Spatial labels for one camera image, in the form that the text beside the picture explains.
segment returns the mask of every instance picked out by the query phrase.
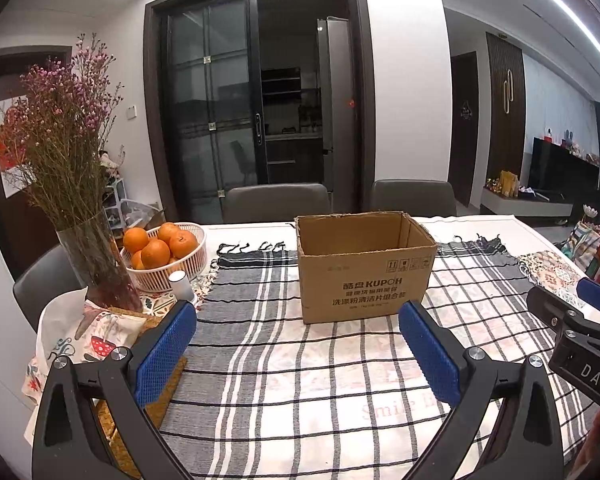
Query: white cylindrical container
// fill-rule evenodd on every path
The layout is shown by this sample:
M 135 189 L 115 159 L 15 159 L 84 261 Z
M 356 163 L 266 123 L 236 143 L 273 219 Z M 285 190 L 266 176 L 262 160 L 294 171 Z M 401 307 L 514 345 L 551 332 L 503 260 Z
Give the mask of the white cylindrical container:
M 187 273 L 184 270 L 176 270 L 169 275 L 169 283 L 173 295 L 177 300 L 186 300 L 195 306 L 198 297 L 193 291 Z

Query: white flower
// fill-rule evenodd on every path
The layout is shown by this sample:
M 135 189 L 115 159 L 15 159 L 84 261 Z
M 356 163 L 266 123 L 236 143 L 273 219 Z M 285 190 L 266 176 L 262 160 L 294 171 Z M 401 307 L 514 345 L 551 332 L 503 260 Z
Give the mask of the white flower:
M 595 218 L 596 216 L 598 216 L 598 212 L 591 206 L 583 205 L 582 208 L 584 209 L 584 214 L 589 218 Z

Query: open cardboard box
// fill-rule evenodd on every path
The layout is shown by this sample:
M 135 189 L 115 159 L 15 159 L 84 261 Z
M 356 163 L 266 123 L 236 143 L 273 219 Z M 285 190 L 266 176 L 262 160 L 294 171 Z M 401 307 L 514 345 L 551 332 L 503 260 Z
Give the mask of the open cardboard box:
M 301 216 L 296 233 L 305 323 L 387 316 L 424 297 L 438 246 L 406 213 Z

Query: glass vase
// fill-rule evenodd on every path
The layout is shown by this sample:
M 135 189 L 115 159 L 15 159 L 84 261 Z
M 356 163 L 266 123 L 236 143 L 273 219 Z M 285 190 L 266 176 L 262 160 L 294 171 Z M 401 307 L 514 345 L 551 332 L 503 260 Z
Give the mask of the glass vase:
M 60 244 L 88 298 L 98 306 L 142 312 L 104 211 L 90 220 L 58 232 Z

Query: brown door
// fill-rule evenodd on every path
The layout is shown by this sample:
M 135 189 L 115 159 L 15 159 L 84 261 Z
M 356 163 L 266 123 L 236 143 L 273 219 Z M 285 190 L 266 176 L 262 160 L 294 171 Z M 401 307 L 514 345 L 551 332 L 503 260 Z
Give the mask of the brown door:
M 491 140 L 487 177 L 520 176 L 525 147 L 525 67 L 522 50 L 487 32 L 491 69 Z
M 475 52 L 451 58 L 453 117 L 448 181 L 456 200 L 469 205 L 478 146 L 478 60 Z
M 21 95 L 19 75 L 48 56 L 48 52 L 0 56 L 0 102 Z M 53 225 L 42 210 L 30 205 L 22 190 L 7 197 L 0 175 L 0 250 L 13 279 L 57 243 Z

